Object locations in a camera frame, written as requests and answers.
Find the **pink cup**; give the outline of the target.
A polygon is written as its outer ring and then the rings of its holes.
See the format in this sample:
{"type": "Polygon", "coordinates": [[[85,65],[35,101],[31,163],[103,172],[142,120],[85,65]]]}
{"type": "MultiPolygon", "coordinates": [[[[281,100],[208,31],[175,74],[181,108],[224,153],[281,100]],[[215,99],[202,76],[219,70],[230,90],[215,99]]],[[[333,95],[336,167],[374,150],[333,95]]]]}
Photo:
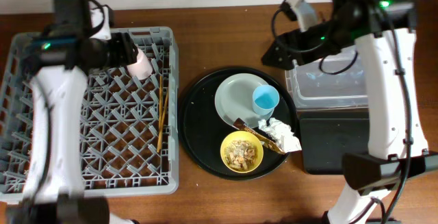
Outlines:
{"type": "Polygon", "coordinates": [[[136,62],[127,65],[127,70],[132,77],[144,80],[153,74],[153,67],[146,54],[139,48],[136,54],[136,62]]]}

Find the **wooden chopstick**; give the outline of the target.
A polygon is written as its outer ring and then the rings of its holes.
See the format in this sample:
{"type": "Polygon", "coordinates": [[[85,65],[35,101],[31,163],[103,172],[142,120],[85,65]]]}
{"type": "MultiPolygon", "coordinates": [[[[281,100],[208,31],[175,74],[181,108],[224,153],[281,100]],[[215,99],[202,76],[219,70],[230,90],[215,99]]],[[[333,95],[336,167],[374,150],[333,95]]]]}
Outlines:
{"type": "Polygon", "coordinates": [[[163,105],[163,112],[162,112],[160,126],[159,126],[160,132],[162,132],[164,129],[164,120],[166,118],[166,113],[167,113],[167,108],[168,108],[168,100],[169,100],[169,91],[166,92],[166,98],[165,98],[164,105],[163,105]]]}
{"type": "Polygon", "coordinates": [[[159,76],[159,120],[158,120],[158,141],[157,141],[157,152],[159,153],[162,147],[162,113],[163,113],[163,77],[159,76]]]}

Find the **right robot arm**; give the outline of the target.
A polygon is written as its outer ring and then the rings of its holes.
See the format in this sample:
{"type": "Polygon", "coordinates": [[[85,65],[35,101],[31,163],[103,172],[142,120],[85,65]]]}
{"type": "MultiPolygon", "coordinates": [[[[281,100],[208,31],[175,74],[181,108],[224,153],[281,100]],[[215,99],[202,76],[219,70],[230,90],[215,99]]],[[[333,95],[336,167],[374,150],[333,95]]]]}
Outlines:
{"type": "Polygon", "coordinates": [[[322,222],[365,223],[380,208],[381,222],[388,223],[406,182],[437,169],[417,108],[415,0],[333,0],[323,23],[305,0],[283,0],[278,13],[299,27],[274,35],[265,65],[290,70],[354,46],[365,73],[368,151],[343,156],[346,184],[322,222]]]}

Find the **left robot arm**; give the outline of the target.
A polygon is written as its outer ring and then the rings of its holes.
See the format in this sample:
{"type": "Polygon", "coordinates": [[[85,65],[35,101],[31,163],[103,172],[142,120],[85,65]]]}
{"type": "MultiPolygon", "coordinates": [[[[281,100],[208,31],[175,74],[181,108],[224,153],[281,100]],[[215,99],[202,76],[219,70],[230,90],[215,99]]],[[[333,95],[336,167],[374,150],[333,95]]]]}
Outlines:
{"type": "Polygon", "coordinates": [[[126,66],[146,79],[153,67],[129,34],[113,33],[114,13],[96,0],[53,0],[54,22],[21,58],[31,75],[33,135],[23,200],[9,223],[121,223],[105,197],[86,197],[79,137],[83,96],[92,70],[126,66]]]}

